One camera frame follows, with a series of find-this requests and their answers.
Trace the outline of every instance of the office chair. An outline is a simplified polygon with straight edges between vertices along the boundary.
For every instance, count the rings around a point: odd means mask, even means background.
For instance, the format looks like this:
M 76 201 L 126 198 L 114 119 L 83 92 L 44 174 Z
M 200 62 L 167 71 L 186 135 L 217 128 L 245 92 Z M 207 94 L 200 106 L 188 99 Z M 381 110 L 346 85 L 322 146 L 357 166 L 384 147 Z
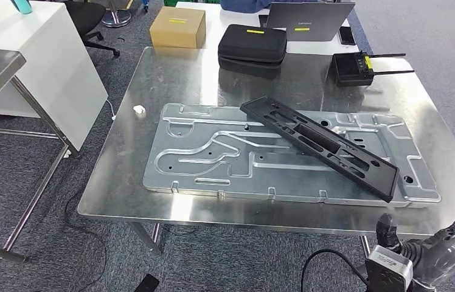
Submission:
M 112 47 L 102 46 L 101 44 L 92 43 L 89 40 L 97 37 L 99 41 L 104 40 L 100 32 L 89 33 L 92 31 L 102 20 L 106 13 L 106 8 L 97 3 L 90 3 L 88 0 L 84 2 L 65 1 L 66 10 L 75 24 L 77 32 L 86 47 L 94 47 L 96 49 L 110 50 L 113 52 L 115 58 L 120 56 L 120 52 Z

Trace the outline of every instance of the white plug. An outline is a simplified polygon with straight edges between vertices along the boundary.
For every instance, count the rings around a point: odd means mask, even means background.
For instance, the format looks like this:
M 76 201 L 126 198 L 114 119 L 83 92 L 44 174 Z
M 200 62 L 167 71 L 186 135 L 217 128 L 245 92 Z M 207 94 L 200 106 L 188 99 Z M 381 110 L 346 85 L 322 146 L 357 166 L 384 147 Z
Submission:
M 133 107 L 133 110 L 134 112 L 136 113 L 136 115 L 138 117 L 141 117 L 141 118 L 144 118 L 145 115 L 147 114 L 147 111 L 145 110 L 145 108 L 141 105 L 136 105 Z
M 145 108 L 141 105 L 136 105 L 133 107 L 133 110 L 137 113 L 137 114 L 145 114 Z

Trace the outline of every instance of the black cable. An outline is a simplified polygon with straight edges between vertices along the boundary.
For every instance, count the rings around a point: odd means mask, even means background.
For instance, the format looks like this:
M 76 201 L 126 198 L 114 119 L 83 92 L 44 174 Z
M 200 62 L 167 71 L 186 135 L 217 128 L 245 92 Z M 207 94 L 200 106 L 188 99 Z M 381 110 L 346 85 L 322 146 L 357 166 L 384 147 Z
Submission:
M 351 270 L 353 270 L 353 273 L 355 273 L 360 278 L 360 280 L 362 280 L 362 282 L 364 282 L 364 284 L 366 284 L 366 286 L 369 287 L 369 282 L 366 280 L 366 278 L 364 278 L 364 276 L 362 276 L 362 274 L 360 274 L 360 272 L 356 269 L 356 267 L 353 265 L 353 263 L 345 255 L 341 254 L 338 251 L 335 251 L 334 249 L 325 248 L 325 249 L 320 249 L 320 250 L 314 252 L 311 256 L 309 256 L 307 258 L 307 261 L 305 262 L 305 265 L 303 266 L 303 272 L 301 273 L 301 292 L 303 292 L 303 286 L 304 286 L 304 280 L 305 280 L 305 272 L 307 270 L 308 263 L 316 255 L 322 254 L 323 252 L 330 252 L 332 254 L 336 254 L 337 256 L 341 257 L 346 262 L 346 264 L 349 265 Z
M 85 233 L 85 234 L 89 234 L 91 236 L 93 236 L 95 239 L 97 239 L 98 241 L 100 241 L 100 243 L 102 244 L 102 246 L 104 247 L 104 266 L 102 267 L 102 272 L 100 272 L 100 275 L 98 278 L 94 279 L 93 281 L 91 281 L 90 283 L 86 284 L 86 286 L 84 286 L 83 288 L 79 289 L 78 292 L 82 292 L 84 290 L 86 290 L 88 287 L 90 287 L 91 285 L 95 284 L 96 282 L 98 282 L 102 276 L 104 275 L 104 272 L 106 271 L 106 266 L 108 264 L 108 249 L 106 248 L 106 243 L 104 243 L 104 241 L 102 240 L 102 238 L 100 238 L 100 235 L 99 234 L 96 234 L 95 232 L 92 232 L 92 231 L 89 231 L 87 230 L 86 228 L 82 227 L 82 226 L 77 226 L 77 225 L 73 225 L 72 223 L 70 223 L 70 219 L 68 217 L 68 206 L 70 205 L 70 202 L 75 198 L 77 197 L 77 195 L 79 194 L 82 194 L 84 192 L 84 187 L 81 188 L 79 191 L 77 191 L 75 193 L 75 195 L 73 195 L 67 202 L 66 202 L 66 205 L 64 207 L 64 223 L 72 228 L 72 229 L 75 229 L 75 230 L 78 230 L 82 233 Z

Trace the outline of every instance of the laptop lid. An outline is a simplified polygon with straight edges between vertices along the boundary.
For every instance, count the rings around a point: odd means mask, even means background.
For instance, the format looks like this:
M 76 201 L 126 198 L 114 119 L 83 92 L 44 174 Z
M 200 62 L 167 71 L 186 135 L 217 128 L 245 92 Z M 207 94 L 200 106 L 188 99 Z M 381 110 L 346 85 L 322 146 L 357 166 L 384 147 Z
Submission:
M 331 41 L 355 3 L 273 2 L 268 28 L 286 28 L 288 41 Z

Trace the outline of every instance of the white table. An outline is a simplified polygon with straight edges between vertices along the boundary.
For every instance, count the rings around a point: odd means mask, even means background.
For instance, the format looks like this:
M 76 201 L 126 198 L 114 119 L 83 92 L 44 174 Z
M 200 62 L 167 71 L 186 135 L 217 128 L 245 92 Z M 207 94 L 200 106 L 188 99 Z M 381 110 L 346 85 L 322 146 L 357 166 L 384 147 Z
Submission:
M 219 4 L 178 2 L 179 8 L 200 9 L 206 11 L 206 41 L 203 49 L 217 48 L 218 42 L 230 24 L 260 26 L 258 15 L 268 15 L 268 9 L 257 13 L 238 13 L 223 10 Z M 343 26 L 349 26 L 347 20 Z M 289 41 L 287 52 L 293 54 L 333 55 L 337 53 L 358 52 L 358 46 L 346 46 L 340 43 L 337 35 L 331 41 Z
M 0 49 L 22 53 L 27 63 L 16 76 L 79 150 L 108 94 L 65 5 L 30 4 L 22 15 L 0 0 Z M 39 117 L 10 83 L 0 91 L 0 114 Z

